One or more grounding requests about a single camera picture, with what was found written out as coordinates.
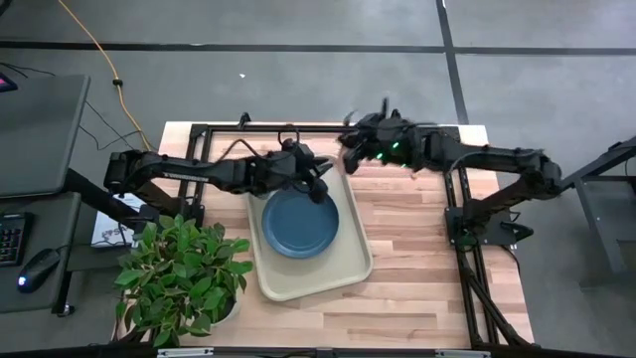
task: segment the wooden table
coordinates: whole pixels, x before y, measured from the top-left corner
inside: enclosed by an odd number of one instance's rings
[[[168,122],[159,152],[185,156],[192,122]],[[462,125],[467,144],[487,143],[482,125]],[[217,133],[211,160],[237,137],[255,149],[279,150],[275,133]],[[302,134],[318,155],[336,155],[334,134]],[[238,145],[229,157],[248,155]],[[468,170],[475,198],[498,190],[493,172]],[[260,292],[257,272],[247,275],[239,314],[206,338],[183,337],[183,346],[466,348],[469,340],[454,251],[448,246],[442,212],[446,196],[441,176],[422,170],[412,180],[396,166],[365,162],[350,177],[358,209],[374,255],[374,270],[364,282],[285,302]],[[157,180],[176,196],[179,182]],[[203,204],[205,225],[219,222],[229,237],[250,239],[245,197],[208,185]],[[252,254],[244,254],[249,259]],[[527,340],[532,331],[515,262],[498,247],[485,247],[491,294],[510,323]],[[484,314],[476,304],[486,339]]]

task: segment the white paper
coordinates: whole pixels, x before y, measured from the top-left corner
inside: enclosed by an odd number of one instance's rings
[[[119,198],[118,195],[114,196],[115,199],[122,201],[127,206],[134,209],[137,213],[139,212],[139,208],[145,203],[132,194],[124,194],[123,198]],[[134,231],[125,225],[121,225],[121,229],[123,229],[123,235],[126,238],[126,242],[132,247],[135,248],[137,243],[132,240],[132,235]],[[104,213],[97,212],[97,218],[95,219],[95,228],[92,232],[92,240],[91,246],[94,248],[108,248],[113,245],[121,245],[123,244],[123,240],[121,239],[121,234],[119,234],[119,228],[117,226],[117,222],[108,218]]]

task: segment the blue ceramic plate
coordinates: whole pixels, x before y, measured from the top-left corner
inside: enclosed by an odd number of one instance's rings
[[[272,195],[262,213],[267,242],[280,254],[294,259],[322,253],[334,241],[338,225],[338,208],[330,196],[315,204],[307,194],[293,189]]]

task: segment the beige tray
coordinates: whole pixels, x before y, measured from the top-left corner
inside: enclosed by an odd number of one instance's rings
[[[373,256],[349,180],[335,167],[322,179],[338,208],[340,224],[333,243],[310,259],[288,258],[272,249],[261,228],[267,200],[246,195],[258,283],[272,300],[284,301],[360,282],[371,273]]]

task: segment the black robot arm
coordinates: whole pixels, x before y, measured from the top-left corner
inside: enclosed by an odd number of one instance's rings
[[[282,142],[280,151],[265,155],[254,152],[249,157],[214,163],[129,150],[110,155],[103,184],[111,193],[132,193],[160,213],[176,215],[186,204],[168,196],[152,179],[203,182],[232,194],[262,195],[293,186],[320,203],[327,195],[327,186],[320,177],[331,166],[327,158],[314,156],[307,145],[292,139]]]
[[[354,128],[338,138],[347,148],[343,164],[349,174],[363,159],[408,167],[413,172],[424,168],[449,172],[462,165],[520,174],[514,184],[464,204],[462,227],[475,234],[480,234],[496,213],[526,200],[546,200],[560,193],[560,168],[541,150],[466,145],[448,135],[442,126],[413,123],[395,109],[387,117],[386,102],[381,112],[367,114]]]

